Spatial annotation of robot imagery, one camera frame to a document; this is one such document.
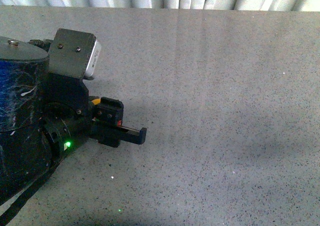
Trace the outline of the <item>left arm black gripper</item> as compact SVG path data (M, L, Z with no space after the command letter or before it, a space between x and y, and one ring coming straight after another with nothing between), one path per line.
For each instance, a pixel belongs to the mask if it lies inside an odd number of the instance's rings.
M102 97L100 104L89 107L89 92L82 79L50 73L44 93L44 135L51 155L62 159L89 138L116 148L122 141L141 145L147 129L123 125L121 101Z

